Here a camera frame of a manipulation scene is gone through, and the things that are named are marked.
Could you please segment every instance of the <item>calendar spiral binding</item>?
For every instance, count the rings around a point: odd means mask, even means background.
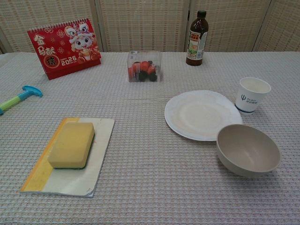
[[[42,31],[44,30],[45,28],[57,28],[57,27],[61,27],[61,26],[71,26],[73,25],[74,23],[83,23],[83,22],[87,22],[88,18],[84,18],[84,19],[78,19],[78,20],[71,20],[71,21],[66,21],[66,22],[58,22],[58,23],[51,23],[49,25],[46,25],[46,26],[37,26],[37,27],[34,27],[34,28],[30,28],[29,29],[29,32],[32,33],[32,32],[36,32],[36,31]]]

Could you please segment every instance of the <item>gray tablecloth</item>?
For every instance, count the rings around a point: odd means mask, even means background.
[[[39,87],[0,116],[0,221],[4,224],[300,224],[300,52],[163,53],[162,82],[129,83],[127,53],[103,53],[102,65],[49,81],[33,53],[0,55],[0,100]],[[245,124],[273,138],[278,169],[246,179],[229,172],[215,142],[197,142],[166,124],[167,101],[190,90],[234,102],[239,80],[272,86]],[[20,193],[64,117],[116,120],[92,199]]]

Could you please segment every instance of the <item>bottle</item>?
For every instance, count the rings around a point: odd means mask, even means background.
[[[206,11],[199,10],[197,13],[197,19],[195,19],[191,24],[186,60],[186,63],[191,66],[199,66],[202,64],[205,41],[208,32],[208,23],[205,20],[205,17]]]

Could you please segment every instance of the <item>white plate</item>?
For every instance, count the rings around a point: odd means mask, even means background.
[[[165,121],[177,134],[197,141],[215,141],[218,132],[243,120],[234,104],[210,90],[194,90],[171,98]]]

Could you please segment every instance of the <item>sponge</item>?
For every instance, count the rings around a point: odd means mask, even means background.
[[[84,168],[94,134],[92,123],[65,124],[48,156],[48,162],[53,168]]]

